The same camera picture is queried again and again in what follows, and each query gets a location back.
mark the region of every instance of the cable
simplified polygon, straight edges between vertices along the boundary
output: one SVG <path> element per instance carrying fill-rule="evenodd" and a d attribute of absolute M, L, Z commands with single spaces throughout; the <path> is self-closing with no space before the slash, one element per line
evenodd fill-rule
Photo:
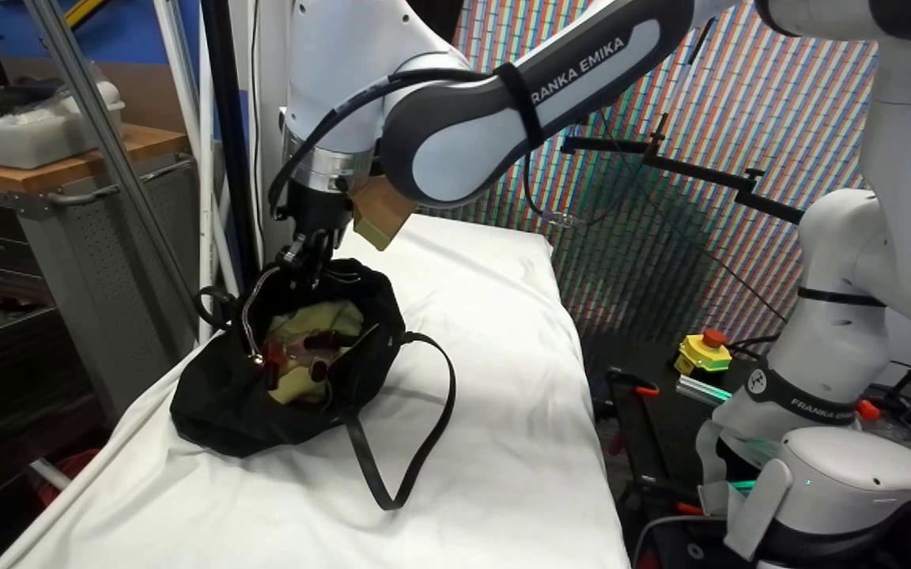
<path fill-rule="evenodd" d="M 269 209 L 279 213 L 279 203 L 283 203 L 283 192 L 286 192 L 292 173 L 315 149 L 315 143 L 327 139 L 341 119 L 349 119 L 363 104 L 379 102 L 379 99 L 386 99 L 392 91 L 403 91 L 403 89 L 410 89 L 410 87 L 421 87 L 421 83 L 478 83 L 478 79 L 483 79 L 483 72 L 472 72 L 472 69 L 408 69 L 408 72 L 392 72 L 386 83 L 378 83 L 378 87 L 357 91 L 346 104 L 331 109 L 312 126 L 312 134 L 302 143 L 302 149 L 275 171 L 275 176 L 269 183 Z"/>
<path fill-rule="evenodd" d="M 547 213 L 535 203 L 533 195 L 533 151 L 522 156 L 522 195 L 524 195 L 524 205 L 544 222 L 544 225 L 553 225 L 553 227 L 594 227 L 601 222 L 608 222 L 612 215 L 619 215 L 619 209 L 608 209 L 594 219 L 576 219 L 576 215 L 556 215 L 556 213 Z"/>
<path fill-rule="evenodd" d="M 768 367 L 768 361 L 767 361 L 761 355 L 757 355 L 757 352 L 751 352 L 751 348 L 744 348 L 744 345 L 730 345 L 730 352 L 751 358 L 751 361 L 760 363 L 760 367 Z"/>
<path fill-rule="evenodd" d="M 702 56 L 705 45 L 708 45 L 708 37 L 711 37 L 711 29 L 715 29 L 715 18 L 705 23 L 705 29 L 699 32 L 692 52 L 687 54 L 687 59 L 682 59 L 682 66 L 681 66 L 681 72 L 682 72 L 682 91 L 687 91 L 687 87 L 689 87 L 689 72 L 692 72 L 697 59 Z M 737 274 L 737 270 L 730 270 L 730 262 L 723 262 L 722 256 L 715 256 L 708 247 L 705 247 L 705 256 L 708 256 L 718 270 L 723 270 L 747 294 L 752 294 L 778 323 L 789 323 L 789 319 L 792 319 L 792 315 L 780 312 L 772 300 L 767 300 L 767 294 L 761 294 L 760 289 L 752 289 L 744 274 Z"/>
<path fill-rule="evenodd" d="M 264 186 L 264 72 L 258 72 L 258 0 L 249 0 L 249 29 L 246 29 L 246 72 L 249 72 L 249 181 L 252 186 Z M 264 201 L 252 201 L 252 219 L 256 219 L 256 245 L 264 256 Z"/>
<path fill-rule="evenodd" d="M 636 539 L 634 566 L 638 566 L 638 557 L 641 557 L 641 547 L 645 547 L 648 533 L 663 527 L 663 524 L 687 524 L 687 523 L 692 523 L 692 524 L 722 524 L 722 518 L 702 518 L 702 515 L 663 515 L 663 518 L 651 518 L 651 523 L 638 533 L 638 539 Z"/>
<path fill-rule="evenodd" d="M 533 209 L 535 215 L 540 215 L 544 222 L 556 225 L 556 227 L 559 227 L 559 225 L 566 225 L 566 227 L 593 227 L 593 225 L 598 225 L 598 222 L 623 213 L 623 205 L 619 205 L 619 209 L 603 213 L 603 215 L 598 215 L 598 219 L 593 219 L 593 222 L 578 222 L 578 219 L 568 219 L 568 215 L 549 215 L 549 213 L 544 213 L 544 209 L 533 201 L 528 156 L 522 158 L 522 176 L 524 176 L 522 186 L 524 186 L 524 203 L 528 203 L 528 209 Z M 648 209 L 651 209 L 654 215 L 666 219 L 666 213 L 663 213 L 660 203 L 648 203 Z M 728 274 L 730 274 L 751 299 L 757 299 L 778 323 L 789 323 L 789 319 L 792 319 L 792 315 L 780 312 L 757 286 L 751 286 L 730 262 L 723 262 L 722 256 L 715 256 L 699 236 L 692 236 L 692 235 L 687 235 L 687 231 L 677 231 L 677 235 L 687 236 L 689 245 L 699 245 L 699 247 L 702 247 L 702 256 L 711 259 L 722 272 L 728 272 Z"/>
<path fill-rule="evenodd" d="M 239 259 L 239 289 L 249 290 L 258 274 L 256 219 L 249 201 L 246 136 L 239 119 L 239 89 L 235 59 L 231 7 L 226 0 L 200 0 L 207 54 L 216 83 L 216 115 L 221 124 L 221 158 L 231 186 L 231 227 Z"/>
<path fill-rule="evenodd" d="M 757 340 L 740 340 L 740 343 L 730 343 L 730 345 L 740 345 L 740 348 L 751 348 L 751 345 L 774 345 L 778 337 L 757 337 Z"/>

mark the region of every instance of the white tablecloth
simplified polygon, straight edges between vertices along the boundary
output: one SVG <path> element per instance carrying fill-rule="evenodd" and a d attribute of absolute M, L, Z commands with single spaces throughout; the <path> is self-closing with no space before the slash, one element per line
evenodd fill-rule
<path fill-rule="evenodd" d="M 403 514 L 378 508 L 346 431 L 246 462 L 185 443 L 169 419 L 171 369 L 0 566 L 627 566 L 547 240 L 413 215 L 386 253 L 349 235 L 340 256 L 386 272 L 408 330 L 458 369 L 451 423 Z M 405 348 L 363 410 L 390 487 L 442 393 L 442 361 Z"/>

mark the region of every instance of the red object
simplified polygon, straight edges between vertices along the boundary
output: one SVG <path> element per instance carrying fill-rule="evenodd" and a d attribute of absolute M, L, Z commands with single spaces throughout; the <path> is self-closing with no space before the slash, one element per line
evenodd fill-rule
<path fill-rule="evenodd" d="M 74 452 L 74 455 L 54 462 L 54 469 L 74 480 L 96 455 L 99 455 L 99 449 L 81 449 L 81 452 Z M 59 491 L 42 479 L 34 479 L 34 492 L 38 492 L 38 503 L 45 508 L 59 496 Z"/>
<path fill-rule="evenodd" d="M 654 554 L 638 557 L 636 569 L 658 569 L 658 557 Z"/>
<path fill-rule="evenodd" d="M 708 348 L 723 348 L 723 345 L 730 345 L 730 337 L 722 331 L 722 330 L 705 330 L 705 331 L 702 331 L 702 343 L 705 343 Z"/>
<path fill-rule="evenodd" d="M 705 515 L 699 506 L 692 506 L 692 503 L 677 503 L 677 514 L 681 515 Z"/>
<path fill-rule="evenodd" d="M 265 340 L 264 343 L 264 369 L 265 369 L 265 376 L 271 376 L 271 381 L 279 381 L 279 369 L 286 367 L 286 352 L 283 352 L 283 345 L 275 343 L 275 340 Z"/>
<path fill-rule="evenodd" d="M 878 409 L 869 398 L 861 398 L 857 416 L 865 423 L 875 423 L 878 421 Z"/>
<path fill-rule="evenodd" d="M 645 401 L 654 401 L 658 390 L 654 386 L 636 386 L 636 394 L 645 398 Z"/>
<path fill-rule="evenodd" d="M 608 440 L 608 455 L 619 455 L 623 452 L 623 436 L 618 433 L 614 440 Z"/>

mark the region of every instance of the black handbag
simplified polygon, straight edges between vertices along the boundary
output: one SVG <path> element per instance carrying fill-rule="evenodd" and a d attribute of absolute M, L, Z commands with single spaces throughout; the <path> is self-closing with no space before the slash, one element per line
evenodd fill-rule
<path fill-rule="evenodd" d="M 271 319 L 340 300 L 355 304 L 363 325 L 349 352 L 324 369 L 327 398 L 279 404 L 269 394 L 265 367 L 258 363 Z M 221 455 L 246 459 L 271 447 L 303 443 L 331 428 L 346 428 L 379 508 L 403 508 L 408 503 L 428 455 L 450 428 L 457 409 L 457 367 L 432 340 L 405 330 L 386 274 L 371 272 L 355 259 L 328 262 L 321 278 L 292 267 L 271 267 L 256 278 L 243 300 L 207 289 L 196 294 L 196 309 L 218 325 L 221 337 L 185 367 L 177 383 L 171 419 L 185 440 Z M 450 394 L 392 496 L 357 416 L 384 390 L 400 348 L 410 343 L 423 343 L 446 358 Z"/>

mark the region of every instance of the white robot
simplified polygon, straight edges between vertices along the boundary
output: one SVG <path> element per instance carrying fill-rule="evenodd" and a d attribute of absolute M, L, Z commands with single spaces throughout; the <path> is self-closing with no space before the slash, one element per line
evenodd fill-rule
<path fill-rule="evenodd" d="M 594 0 L 496 72 L 410 79 L 321 134 L 328 110 L 386 75 L 467 65 L 405 0 L 292 0 L 286 146 L 302 151 L 275 176 L 271 209 L 321 267 L 349 219 L 346 192 L 372 158 L 410 201 L 464 203 L 730 4 Z M 835 191 L 807 213 L 800 304 L 767 367 L 699 433 L 705 503 L 728 515 L 730 550 L 744 561 L 798 550 L 794 564 L 810 564 L 861 547 L 861 535 L 911 508 L 911 452 L 849 431 L 865 390 L 902 352 L 887 319 L 911 323 L 911 0 L 757 0 L 757 9 L 780 34 L 878 45 L 865 136 L 869 191 Z M 744 503 L 718 492 L 733 464 L 760 472 Z"/>

